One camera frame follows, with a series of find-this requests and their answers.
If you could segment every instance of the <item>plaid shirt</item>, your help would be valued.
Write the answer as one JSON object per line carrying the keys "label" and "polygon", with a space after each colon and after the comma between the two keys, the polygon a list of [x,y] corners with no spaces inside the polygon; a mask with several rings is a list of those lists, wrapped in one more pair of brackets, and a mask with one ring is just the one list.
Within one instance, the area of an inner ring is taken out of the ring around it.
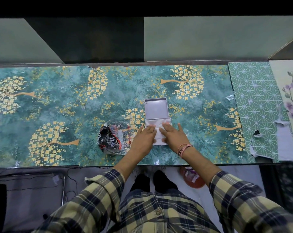
{"label": "plaid shirt", "polygon": [[[219,232],[202,206],[180,194],[142,194],[120,204],[124,177],[115,169],[86,179],[89,184],[35,232]],[[218,172],[210,193],[224,232],[293,232],[293,215],[257,194],[261,189]]]}

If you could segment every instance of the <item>open box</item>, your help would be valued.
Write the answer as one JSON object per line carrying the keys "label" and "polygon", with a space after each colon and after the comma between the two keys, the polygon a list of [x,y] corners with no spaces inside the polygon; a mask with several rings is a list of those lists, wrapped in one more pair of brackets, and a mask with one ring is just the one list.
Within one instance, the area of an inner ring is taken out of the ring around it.
{"label": "open box", "polygon": [[145,127],[148,125],[156,125],[156,142],[153,145],[167,145],[167,143],[162,142],[162,138],[165,138],[165,136],[159,131],[160,127],[163,128],[163,122],[169,122],[171,124],[167,98],[145,99],[144,110]]}

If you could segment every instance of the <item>person's left hand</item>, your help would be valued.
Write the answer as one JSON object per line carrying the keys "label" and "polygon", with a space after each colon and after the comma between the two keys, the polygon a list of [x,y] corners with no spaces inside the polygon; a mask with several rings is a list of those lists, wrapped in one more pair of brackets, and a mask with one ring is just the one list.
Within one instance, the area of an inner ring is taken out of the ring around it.
{"label": "person's left hand", "polygon": [[138,133],[134,137],[130,151],[136,153],[141,160],[151,151],[156,135],[155,125],[149,125],[142,131],[143,125],[139,128]]}

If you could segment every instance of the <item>rolled-up sleeve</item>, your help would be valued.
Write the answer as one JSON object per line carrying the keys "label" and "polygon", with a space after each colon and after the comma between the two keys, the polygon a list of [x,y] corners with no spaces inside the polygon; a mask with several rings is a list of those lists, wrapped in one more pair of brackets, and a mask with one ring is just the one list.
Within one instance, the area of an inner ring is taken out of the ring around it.
{"label": "rolled-up sleeve", "polygon": [[112,169],[85,181],[89,186],[34,232],[101,232],[109,217],[116,219],[124,177]]}
{"label": "rolled-up sleeve", "polygon": [[224,232],[293,232],[293,215],[260,192],[257,185],[224,171],[213,177],[210,193]]}

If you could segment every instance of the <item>pink bracelet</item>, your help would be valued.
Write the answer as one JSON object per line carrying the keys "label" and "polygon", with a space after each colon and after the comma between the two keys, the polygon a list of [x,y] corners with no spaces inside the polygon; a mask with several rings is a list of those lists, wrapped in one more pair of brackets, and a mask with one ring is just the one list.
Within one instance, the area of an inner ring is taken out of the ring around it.
{"label": "pink bracelet", "polygon": [[179,149],[180,149],[180,147],[183,146],[183,145],[188,145],[188,143],[184,143],[184,144],[181,144],[181,145],[179,146],[179,148],[178,148],[178,150],[177,150],[177,155],[179,155]]}
{"label": "pink bracelet", "polygon": [[186,150],[186,148],[188,148],[188,147],[194,147],[194,146],[192,146],[191,144],[187,144],[186,146],[184,146],[184,147],[181,149],[181,151],[180,151],[180,154],[179,154],[180,158],[182,158],[183,152],[184,152],[184,151]]}

